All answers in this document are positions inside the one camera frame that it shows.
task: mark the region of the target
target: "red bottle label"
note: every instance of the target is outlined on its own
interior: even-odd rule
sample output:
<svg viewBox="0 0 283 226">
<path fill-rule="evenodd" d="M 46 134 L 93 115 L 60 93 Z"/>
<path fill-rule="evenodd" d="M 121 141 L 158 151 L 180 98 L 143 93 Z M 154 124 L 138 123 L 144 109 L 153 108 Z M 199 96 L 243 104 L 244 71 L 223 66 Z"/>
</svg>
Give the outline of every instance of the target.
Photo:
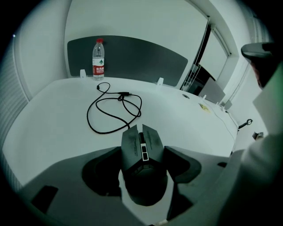
<svg viewBox="0 0 283 226">
<path fill-rule="evenodd" d="M 94 75 L 103 75 L 104 74 L 104 66 L 92 66 L 93 74 Z"/>
</svg>

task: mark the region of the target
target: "sticker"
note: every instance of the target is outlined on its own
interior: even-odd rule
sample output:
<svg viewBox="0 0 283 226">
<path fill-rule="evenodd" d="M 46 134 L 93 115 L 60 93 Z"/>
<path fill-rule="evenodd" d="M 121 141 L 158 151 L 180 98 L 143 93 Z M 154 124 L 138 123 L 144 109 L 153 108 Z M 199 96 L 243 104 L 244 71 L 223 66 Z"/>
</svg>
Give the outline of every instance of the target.
<svg viewBox="0 0 283 226">
<path fill-rule="evenodd" d="M 208 107 L 206 107 L 205 105 L 199 104 L 203 110 L 210 112 L 210 110 L 208 109 Z"/>
<path fill-rule="evenodd" d="M 104 74 L 104 58 L 93 58 L 92 59 L 92 73 L 93 75 Z"/>
</svg>

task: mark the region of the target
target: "white desk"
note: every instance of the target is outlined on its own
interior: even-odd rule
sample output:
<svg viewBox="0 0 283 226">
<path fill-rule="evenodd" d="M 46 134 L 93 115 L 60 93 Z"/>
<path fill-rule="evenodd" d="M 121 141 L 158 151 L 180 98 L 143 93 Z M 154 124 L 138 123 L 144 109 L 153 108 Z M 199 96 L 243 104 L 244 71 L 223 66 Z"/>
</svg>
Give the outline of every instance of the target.
<svg viewBox="0 0 283 226">
<path fill-rule="evenodd" d="M 129 79 L 105 78 L 109 82 L 109 92 L 128 91 L 140 95 L 143 101 L 142 116 L 130 126 L 142 124 L 156 129 L 163 145 L 176 146 L 207 154 L 229 156 L 237 128 L 228 114 L 213 103 L 214 111 L 225 122 L 217 118 L 210 109 L 204 111 L 200 97 L 174 88 L 157 86 Z M 122 132 L 99 135 L 88 126 L 86 112 L 89 105 L 101 93 L 95 82 L 87 79 L 58 80 L 36 95 L 23 109 L 12 125 L 3 152 L 15 176 L 25 185 L 52 164 L 92 151 L 121 145 Z M 101 85 L 106 90 L 107 84 Z M 103 97 L 118 97 L 106 94 Z M 139 106 L 137 97 L 126 97 Z M 121 102 L 106 100 L 99 103 L 101 109 L 130 121 Z M 93 127 L 100 131 L 110 131 L 124 125 L 120 120 L 99 112 L 95 106 L 89 119 Z"/>
</svg>

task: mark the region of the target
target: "bottle cap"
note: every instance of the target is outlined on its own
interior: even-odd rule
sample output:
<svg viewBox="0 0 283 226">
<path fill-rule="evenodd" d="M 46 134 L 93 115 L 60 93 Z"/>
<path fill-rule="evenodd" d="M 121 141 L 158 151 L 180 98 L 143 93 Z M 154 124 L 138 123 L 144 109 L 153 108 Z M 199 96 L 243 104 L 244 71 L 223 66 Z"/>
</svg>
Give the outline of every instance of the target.
<svg viewBox="0 0 283 226">
<path fill-rule="evenodd" d="M 98 39 L 96 40 L 96 42 L 102 43 L 102 42 L 103 42 L 103 38 L 98 38 Z"/>
</svg>

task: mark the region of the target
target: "water bottle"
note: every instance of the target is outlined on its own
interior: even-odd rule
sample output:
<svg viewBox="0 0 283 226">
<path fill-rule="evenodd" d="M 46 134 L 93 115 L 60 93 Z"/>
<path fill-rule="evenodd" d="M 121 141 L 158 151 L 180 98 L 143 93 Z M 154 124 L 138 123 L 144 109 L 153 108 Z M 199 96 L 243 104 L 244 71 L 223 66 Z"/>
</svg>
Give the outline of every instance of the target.
<svg viewBox="0 0 283 226">
<path fill-rule="evenodd" d="M 96 81 L 101 81 L 104 78 L 104 47 L 102 42 L 103 39 L 98 38 L 92 51 L 92 72 Z"/>
</svg>

